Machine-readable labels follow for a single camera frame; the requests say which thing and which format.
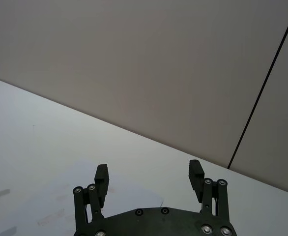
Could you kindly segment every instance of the paper sheet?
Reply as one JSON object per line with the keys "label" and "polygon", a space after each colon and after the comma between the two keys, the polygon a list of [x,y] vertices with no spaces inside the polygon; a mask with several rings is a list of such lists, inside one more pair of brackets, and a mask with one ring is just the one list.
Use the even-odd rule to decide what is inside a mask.
{"label": "paper sheet", "polygon": [[[0,223],[0,236],[73,236],[76,186],[94,183],[97,165],[79,162],[53,180],[28,202]],[[160,207],[163,199],[109,170],[109,187],[102,214],[105,217],[136,208]],[[87,207],[91,220],[90,207]]]}

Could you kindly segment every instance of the black line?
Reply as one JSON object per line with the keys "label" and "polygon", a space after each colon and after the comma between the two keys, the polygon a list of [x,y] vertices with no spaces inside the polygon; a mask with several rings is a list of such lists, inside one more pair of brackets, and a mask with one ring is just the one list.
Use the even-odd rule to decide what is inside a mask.
{"label": "black line", "polygon": [[231,160],[230,160],[230,162],[229,162],[229,164],[228,164],[227,169],[230,169],[230,166],[231,166],[231,164],[232,164],[232,161],[233,161],[233,159],[234,159],[234,156],[236,155],[236,153],[237,153],[237,151],[238,151],[238,148],[239,148],[239,146],[240,146],[240,143],[241,143],[241,141],[242,141],[242,138],[243,138],[243,136],[244,136],[244,134],[245,134],[245,132],[246,132],[246,130],[247,130],[247,128],[248,128],[248,125],[249,125],[249,123],[250,123],[250,120],[251,120],[251,118],[252,118],[252,115],[253,115],[256,107],[257,107],[257,104],[258,104],[258,102],[259,102],[259,99],[260,99],[260,97],[261,97],[261,94],[262,94],[262,92],[263,92],[263,90],[264,90],[264,87],[265,87],[265,85],[266,85],[266,82],[267,82],[267,80],[268,80],[268,77],[270,76],[271,71],[272,71],[272,69],[273,69],[273,67],[274,67],[274,64],[275,64],[275,62],[276,62],[276,59],[277,59],[277,57],[278,57],[278,54],[280,53],[280,50],[282,49],[282,46],[283,46],[283,44],[284,44],[284,41],[285,41],[285,39],[286,39],[287,34],[288,34],[288,26],[287,26],[287,29],[286,29],[286,31],[285,31],[285,33],[284,33],[284,36],[283,36],[283,38],[282,38],[282,41],[281,41],[280,45],[278,46],[278,49],[277,49],[276,54],[275,54],[275,57],[274,57],[274,59],[273,59],[273,61],[272,61],[272,64],[271,64],[271,66],[270,66],[270,68],[269,68],[269,70],[268,70],[268,72],[267,72],[267,75],[266,75],[266,77],[265,77],[265,80],[264,80],[264,82],[263,82],[263,85],[262,85],[262,87],[261,87],[261,90],[260,90],[260,92],[259,92],[259,94],[258,94],[258,97],[257,97],[257,99],[256,99],[256,102],[254,103],[254,106],[253,106],[253,108],[252,108],[252,110],[251,110],[251,113],[250,113],[250,115],[249,115],[249,118],[248,118],[248,120],[247,120],[246,126],[244,127],[244,129],[243,129],[243,131],[242,131],[242,134],[241,134],[241,136],[240,136],[240,139],[239,139],[239,141],[238,141],[238,144],[237,144],[237,146],[236,146],[236,149],[235,149],[234,152],[233,152],[233,155],[232,155],[232,157],[231,157]]}

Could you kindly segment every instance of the white table surface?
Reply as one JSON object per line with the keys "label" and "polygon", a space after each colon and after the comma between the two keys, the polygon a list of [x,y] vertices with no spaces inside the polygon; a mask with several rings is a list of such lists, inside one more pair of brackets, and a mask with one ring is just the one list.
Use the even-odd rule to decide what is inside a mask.
{"label": "white table surface", "polygon": [[[198,212],[190,159],[197,158],[0,82],[0,191],[11,190],[0,197],[0,220],[78,160],[107,163],[162,196],[164,206]],[[206,177],[228,181],[239,236],[288,234],[287,192],[200,161]]]}

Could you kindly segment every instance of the bolt head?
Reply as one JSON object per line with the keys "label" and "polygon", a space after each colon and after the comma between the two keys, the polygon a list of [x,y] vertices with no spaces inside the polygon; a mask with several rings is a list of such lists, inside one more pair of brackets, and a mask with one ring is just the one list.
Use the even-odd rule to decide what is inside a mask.
{"label": "bolt head", "polygon": [[220,180],[218,182],[219,182],[220,185],[226,185],[226,181],[224,181],[224,180]]}
{"label": "bolt head", "polygon": [[105,235],[106,235],[106,233],[103,232],[103,231],[98,231],[98,232],[95,234],[95,236],[105,236]]}
{"label": "bolt head", "polygon": [[213,232],[212,227],[210,227],[209,225],[203,225],[202,231],[207,235],[209,235]]}
{"label": "bolt head", "polygon": [[96,186],[93,184],[93,185],[90,185],[89,187],[88,187],[88,189],[89,190],[94,190],[96,188]]}
{"label": "bolt head", "polygon": [[222,232],[222,234],[225,235],[225,236],[231,236],[231,230],[228,229],[227,227],[222,227],[222,228],[221,228],[221,232]]}

